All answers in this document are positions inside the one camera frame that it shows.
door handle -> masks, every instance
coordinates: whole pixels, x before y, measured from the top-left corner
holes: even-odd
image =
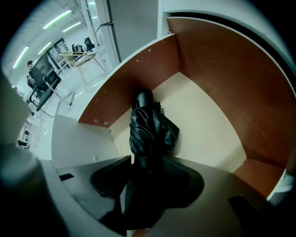
[[[100,24],[100,26],[98,27],[96,33],[98,33],[99,29],[103,26],[107,26],[107,25],[113,25],[113,21],[110,21],[110,22],[107,22],[107,23],[104,23],[104,24]]]

fluorescent light tube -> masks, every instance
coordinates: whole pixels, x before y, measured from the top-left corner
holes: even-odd
[[[38,53],[38,55],[42,54],[43,51],[44,51],[48,46],[50,46],[50,44],[51,44],[51,42],[49,42],[47,45],[45,45],[45,46],[43,47],[43,49],[40,50],[40,52]]]
[[[76,26],[78,26],[78,25],[80,25],[80,24],[81,24],[81,22],[78,22],[78,23],[76,23],[76,24],[70,26],[69,28],[63,30],[63,33],[65,33],[65,32],[67,32],[67,31],[71,30],[72,28],[74,28],[74,27],[76,27]]]
[[[67,10],[66,12],[62,13],[61,15],[57,16],[56,18],[54,18],[52,21],[50,21],[49,23],[47,23],[45,25],[45,27],[43,27],[43,29],[47,29],[48,27],[50,27],[52,24],[54,24],[56,21],[58,21],[59,19],[63,18],[64,16],[67,16],[68,14],[70,14],[72,12],[72,10]]]
[[[16,68],[16,66],[18,65],[20,59],[22,58],[22,56],[24,56],[25,52],[28,50],[29,47],[25,47],[23,49],[23,51],[20,53],[19,57],[17,58],[17,60],[14,63],[14,66],[12,67],[13,69]]]

chair seat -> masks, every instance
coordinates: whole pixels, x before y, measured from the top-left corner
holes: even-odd
[[[53,87],[54,89],[56,88],[56,86],[61,82],[60,78],[57,78],[52,84],[51,87]],[[41,107],[47,102],[47,100],[52,96],[53,91],[50,88],[47,88],[46,91],[44,91],[37,107],[36,107],[36,111],[38,112]]]

chair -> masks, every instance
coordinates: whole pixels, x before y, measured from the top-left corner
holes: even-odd
[[[92,49],[95,47],[94,44],[92,43],[91,39],[89,37],[87,37],[84,41],[85,45],[86,45],[86,51],[91,51]]]
[[[56,115],[57,109],[61,101],[67,105],[72,105],[72,99],[74,94],[73,91],[63,98],[55,91],[55,88],[61,82],[61,78],[56,74],[56,72],[54,71],[54,68],[49,63],[47,54],[44,54],[43,56],[41,56],[41,58],[34,65],[31,73],[32,73],[33,79],[35,80],[36,88],[33,90],[33,93],[31,94],[29,101],[36,106],[37,112],[41,110],[45,114],[53,118]],[[32,96],[38,89],[44,91],[44,93],[37,105],[34,103],[34,100],[32,100]],[[52,96],[53,93],[55,93],[60,98],[60,102],[56,108],[55,114],[50,115],[42,109],[42,106],[47,102],[47,100]],[[64,99],[69,95],[71,95],[71,99],[70,99],[70,102],[67,103]]]

beige bottom panel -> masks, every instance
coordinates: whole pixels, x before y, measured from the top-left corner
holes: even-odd
[[[180,129],[173,155],[234,172],[246,159],[232,125],[216,103],[194,82],[178,72],[159,85],[154,98],[165,116]],[[131,154],[128,110],[111,127],[119,156]]]

